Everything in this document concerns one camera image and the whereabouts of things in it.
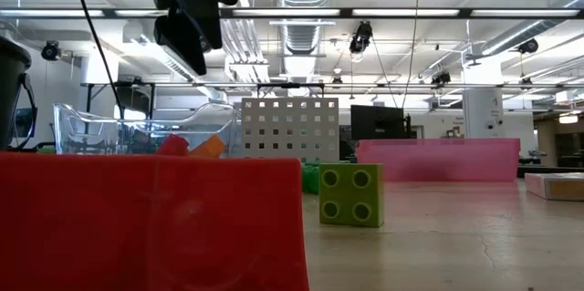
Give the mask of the orange-backed card deck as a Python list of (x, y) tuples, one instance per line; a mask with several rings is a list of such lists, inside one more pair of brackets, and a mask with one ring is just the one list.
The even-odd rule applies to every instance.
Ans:
[(527, 173), (525, 184), (546, 200), (584, 202), (584, 172)]

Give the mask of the black monitor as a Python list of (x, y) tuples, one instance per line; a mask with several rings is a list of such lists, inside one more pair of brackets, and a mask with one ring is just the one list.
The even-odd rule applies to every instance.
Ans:
[(402, 109), (352, 105), (350, 107), (353, 140), (405, 139)]

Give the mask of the black overhead light bar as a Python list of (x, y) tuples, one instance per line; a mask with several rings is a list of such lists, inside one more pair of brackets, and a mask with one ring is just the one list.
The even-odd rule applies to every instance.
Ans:
[[(89, 16), (114, 19), (153, 19), (167, 15), (155, 9), (89, 9)], [(503, 20), (584, 20), (584, 8), (219, 8), (222, 19), (503, 19)], [(82, 9), (0, 8), (0, 18), (80, 19)]]

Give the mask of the white perforated bin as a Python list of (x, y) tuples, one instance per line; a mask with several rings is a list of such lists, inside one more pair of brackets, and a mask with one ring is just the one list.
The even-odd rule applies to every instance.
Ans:
[(339, 160), (339, 101), (333, 98), (242, 99), (241, 154), (303, 163)]

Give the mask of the lime green toy block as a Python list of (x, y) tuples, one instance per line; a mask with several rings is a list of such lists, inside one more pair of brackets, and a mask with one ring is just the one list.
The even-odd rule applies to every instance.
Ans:
[(321, 223), (381, 227), (384, 224), (382, 166), (320, 164), (318, 205)]

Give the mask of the clear plastic bin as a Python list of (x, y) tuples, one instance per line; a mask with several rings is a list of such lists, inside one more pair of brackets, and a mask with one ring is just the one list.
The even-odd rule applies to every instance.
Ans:
[(54, 118), (58, 154), (153, 154), (171, 136), (185, 140), (191, 151), (216, 136), (228, 157), (240, 114), (230, 105), (207, 103), (178, 120), (119, 120), (56, 103)]

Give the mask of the pink translucent tray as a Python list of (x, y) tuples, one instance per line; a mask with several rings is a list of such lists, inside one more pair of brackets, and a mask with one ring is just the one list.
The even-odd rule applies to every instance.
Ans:
[(512, 182), (519, 139), (361, 140), (359, 163), (378, 163), (386, 182)]

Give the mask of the white round pillar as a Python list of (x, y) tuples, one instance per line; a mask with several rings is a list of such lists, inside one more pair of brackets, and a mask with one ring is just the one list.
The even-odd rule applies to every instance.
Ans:
[(504, 138), (504, 110), (500, 88), (469, 88), (463, 94), (465, 137)]

